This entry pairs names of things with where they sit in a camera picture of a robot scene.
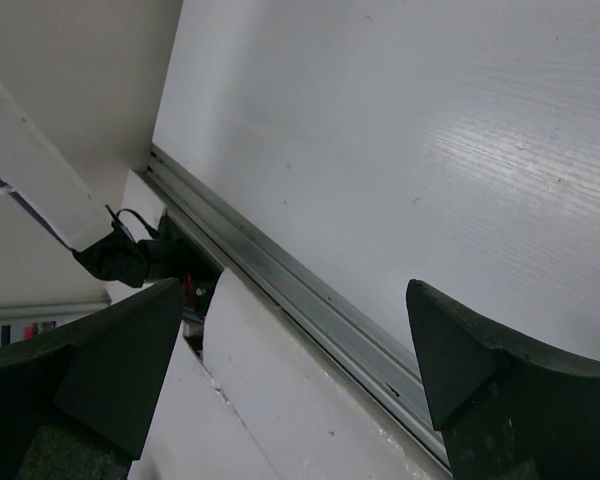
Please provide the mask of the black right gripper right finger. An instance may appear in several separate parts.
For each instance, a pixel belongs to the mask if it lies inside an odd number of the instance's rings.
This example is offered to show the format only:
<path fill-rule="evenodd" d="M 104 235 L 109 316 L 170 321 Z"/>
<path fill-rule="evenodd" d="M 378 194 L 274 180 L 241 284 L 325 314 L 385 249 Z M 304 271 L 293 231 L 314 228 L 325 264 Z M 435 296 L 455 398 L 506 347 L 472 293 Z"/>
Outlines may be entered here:
<path fill-rule="evenodd" d="M 600 361 L 486 318 L 420 280 L 406 306 L 456 479 L 600 479 Z"/>

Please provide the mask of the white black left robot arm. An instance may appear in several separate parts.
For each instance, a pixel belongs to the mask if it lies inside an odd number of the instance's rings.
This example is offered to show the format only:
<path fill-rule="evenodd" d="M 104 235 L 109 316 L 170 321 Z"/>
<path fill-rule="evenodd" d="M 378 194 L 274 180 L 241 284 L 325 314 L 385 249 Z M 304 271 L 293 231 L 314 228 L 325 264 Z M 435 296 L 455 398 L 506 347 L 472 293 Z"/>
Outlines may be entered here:
<path fill-rule="evenodd" d="M 186 246 L 155 229 L 134 239 L 1 83 L 0 188 L 98 280 L 139 288 L 186 275 Z"/>

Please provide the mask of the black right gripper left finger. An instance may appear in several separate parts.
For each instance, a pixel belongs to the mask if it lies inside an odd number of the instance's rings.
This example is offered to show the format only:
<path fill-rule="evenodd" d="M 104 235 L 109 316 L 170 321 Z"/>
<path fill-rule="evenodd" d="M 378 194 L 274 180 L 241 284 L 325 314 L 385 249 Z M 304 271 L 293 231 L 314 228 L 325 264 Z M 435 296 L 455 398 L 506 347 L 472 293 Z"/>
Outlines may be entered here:
<path fill-rule="evenodd" d="M 124 479 L 141 457 L 184 300 L 175 279 L 0 347 L 0 479 Z"/>

